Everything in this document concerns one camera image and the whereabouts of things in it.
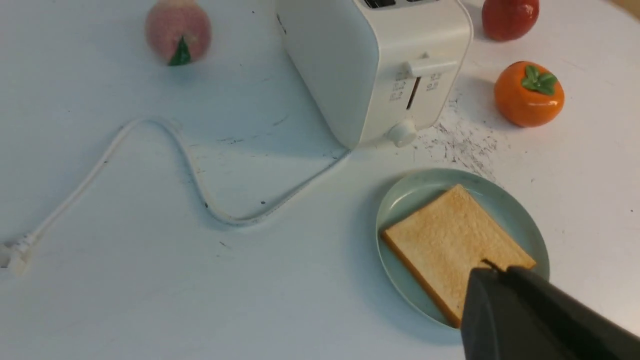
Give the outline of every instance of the plug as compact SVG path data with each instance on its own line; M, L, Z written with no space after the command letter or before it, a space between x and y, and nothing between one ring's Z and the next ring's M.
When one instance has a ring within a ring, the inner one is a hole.
M31 259L31 246L35 238L28 235L9 246L0 244L0 277L19 277L24 274Z

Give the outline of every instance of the toaster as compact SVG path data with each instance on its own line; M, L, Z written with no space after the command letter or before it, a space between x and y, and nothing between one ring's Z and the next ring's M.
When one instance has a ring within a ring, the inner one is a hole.
M434 125L473 39L458 0L276 0L287 54L348 149Z

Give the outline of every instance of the toaster lever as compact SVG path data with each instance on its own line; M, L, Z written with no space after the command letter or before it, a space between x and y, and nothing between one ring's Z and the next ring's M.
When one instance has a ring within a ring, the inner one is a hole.
M456 60L426 58L408 61L405 63L405 67L412 77L419 78L455 70L458 67L458 62Z

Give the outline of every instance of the toast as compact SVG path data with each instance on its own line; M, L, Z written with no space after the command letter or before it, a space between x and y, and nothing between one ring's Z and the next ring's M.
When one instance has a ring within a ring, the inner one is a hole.
M462 185L384 230L381 237L455 328L462 320L471 269L488 267L484 259L503 270L536 265Z

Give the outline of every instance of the orange persimmon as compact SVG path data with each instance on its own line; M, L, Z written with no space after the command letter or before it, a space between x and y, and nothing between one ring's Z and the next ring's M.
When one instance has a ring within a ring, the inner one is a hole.
M564 90L555 75L529 61L518 61L504 69L493 94L500 113L521 127L544 125L564 106Z

